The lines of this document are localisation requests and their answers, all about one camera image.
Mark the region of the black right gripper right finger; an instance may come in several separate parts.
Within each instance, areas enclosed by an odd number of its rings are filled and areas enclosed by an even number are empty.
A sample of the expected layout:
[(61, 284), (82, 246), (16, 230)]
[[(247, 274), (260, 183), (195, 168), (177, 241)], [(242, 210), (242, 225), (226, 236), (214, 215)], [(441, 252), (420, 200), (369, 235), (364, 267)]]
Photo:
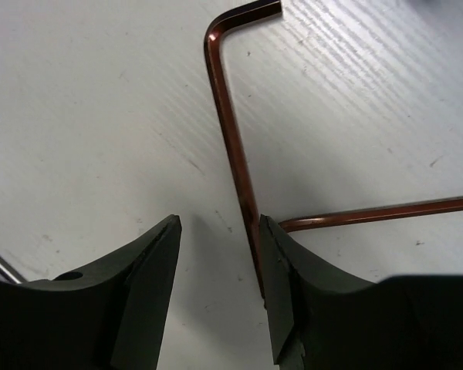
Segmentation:
[(305, 298), (306, 277), (300, 272), (323, 272), (322, 283), (359, 290), (371, 286), (316, 256), (292, 239), (271, 217), (259, 221), (260, 268), (263, 296), (269, 322), (273, 363), (302, 365), (306, 355), (303, 338), (309, 330), (309, 305)]

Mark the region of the short brown hex key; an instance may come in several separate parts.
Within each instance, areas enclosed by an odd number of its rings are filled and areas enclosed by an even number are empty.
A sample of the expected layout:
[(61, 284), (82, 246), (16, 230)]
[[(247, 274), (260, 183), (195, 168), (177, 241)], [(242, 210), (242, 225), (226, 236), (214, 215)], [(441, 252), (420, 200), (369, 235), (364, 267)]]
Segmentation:
[(204, 34), (204, 59), (208, 78), (261, 296), (265, 293), (260, 264), (259, 212), (221, 60), (221, 44), (227, 34), (281, 13), (280, 1), (253, 1), (216, 17)]

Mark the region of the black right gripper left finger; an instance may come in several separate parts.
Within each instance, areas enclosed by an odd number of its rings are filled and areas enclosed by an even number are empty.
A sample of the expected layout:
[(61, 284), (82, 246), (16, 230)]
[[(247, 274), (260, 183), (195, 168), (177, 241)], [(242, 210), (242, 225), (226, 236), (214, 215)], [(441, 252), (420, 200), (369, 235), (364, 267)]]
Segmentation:
[(73, 294), (96, 368), (156, 368), (181, 242), (176, 215), (102, 258), (55, 278)]

